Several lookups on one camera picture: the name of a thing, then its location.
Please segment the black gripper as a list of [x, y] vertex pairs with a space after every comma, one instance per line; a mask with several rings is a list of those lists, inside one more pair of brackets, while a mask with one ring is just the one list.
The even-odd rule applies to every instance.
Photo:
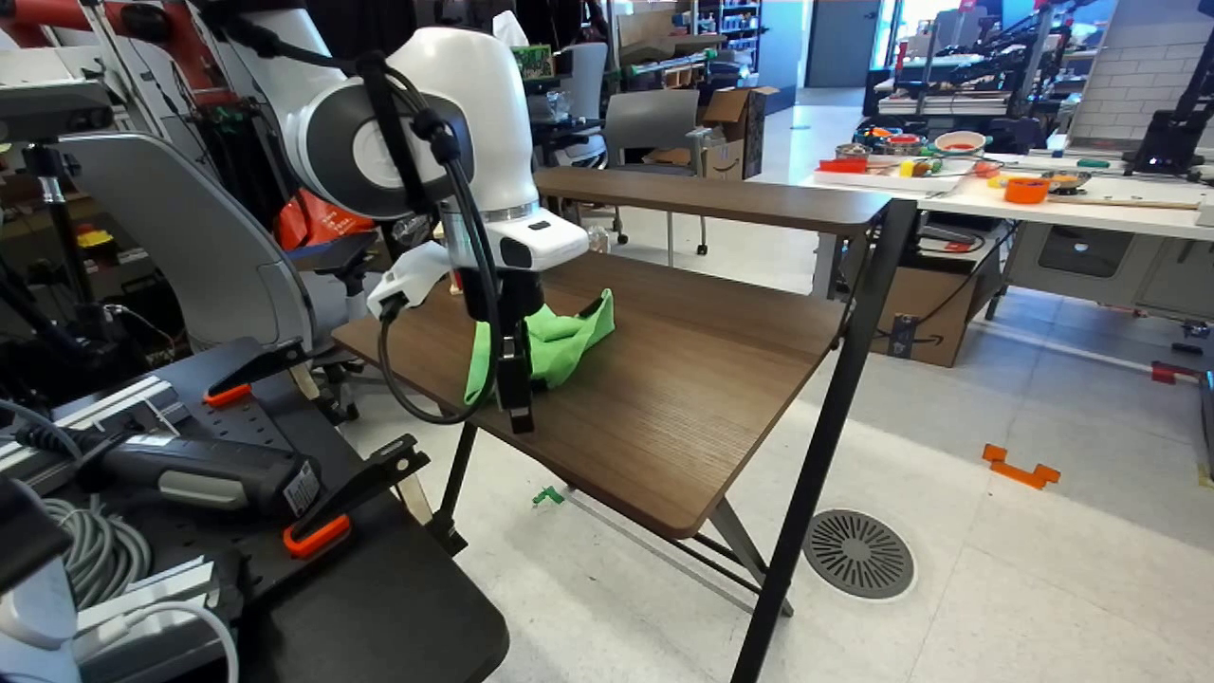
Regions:
[[496, 270], [488, 277], [488, 321], [506, 331], [496, 351], [496, 396], [511, 432], [534, 430], [529, 331], [520, 321], [539, 308], [542, 281], [531, 270]]

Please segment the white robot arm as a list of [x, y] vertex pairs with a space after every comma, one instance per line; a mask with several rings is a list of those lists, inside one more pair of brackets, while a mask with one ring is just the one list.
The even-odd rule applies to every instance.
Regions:
[[511, 49], [483, 31], [422, 26], [386, 55], [338, 59], [300, 44], [290, 55], [303, 66], [279, 109], [295, 178], [349, 212], [412, 212], [445, 229], [373, 288], [379, 331], [455, 277], [479, 321], [463, 406], [496, 396], [507, 423], [531, 432], [539, 277], [585, 258], [589, 232], [539, 200]]

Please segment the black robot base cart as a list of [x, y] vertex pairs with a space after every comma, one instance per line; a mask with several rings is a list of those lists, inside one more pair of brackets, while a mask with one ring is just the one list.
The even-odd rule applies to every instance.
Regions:
[[66, 617], [16, 639], [13, 675], [483, 683], [506, 659], [502, 609], [394, 487], [333, 551], [284, 554], [279, 531], [367, 455], [290, 373], [231, 410], [201, 403], [259, 351], [229, 341], [66, 412], [4, 406], [4, 580]]

